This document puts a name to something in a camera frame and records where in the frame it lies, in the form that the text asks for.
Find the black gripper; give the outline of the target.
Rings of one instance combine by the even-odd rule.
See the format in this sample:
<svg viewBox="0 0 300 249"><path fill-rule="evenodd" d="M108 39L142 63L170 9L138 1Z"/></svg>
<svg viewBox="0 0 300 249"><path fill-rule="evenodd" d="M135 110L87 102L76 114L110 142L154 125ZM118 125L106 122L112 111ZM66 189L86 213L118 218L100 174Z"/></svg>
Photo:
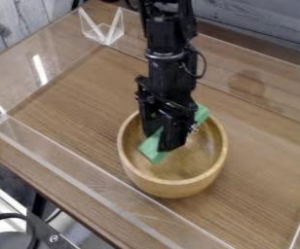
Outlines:
<svg viewBox="0 0 300 249"><path fill-rule="evenodd" d="M197 52L146 53L148 75L135 78L142 130L159 129L159 152L180 147L195 125L197 105L191 97L197 83Z"/></svg>

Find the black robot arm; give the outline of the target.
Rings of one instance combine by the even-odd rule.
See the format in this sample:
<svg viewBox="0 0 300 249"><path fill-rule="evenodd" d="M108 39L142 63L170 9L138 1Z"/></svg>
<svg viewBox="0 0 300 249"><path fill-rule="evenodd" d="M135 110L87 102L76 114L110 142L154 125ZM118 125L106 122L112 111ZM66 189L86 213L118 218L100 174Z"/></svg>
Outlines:
<svg viewBox="0 0 300 249"><path fill-rule="evenodd" d="M139 0L147 42L148 74L135 82L143 133L159 135L156 150L168 152L186 142L195 127L197 51L190 40L197 23L190 0Z"/></svg>

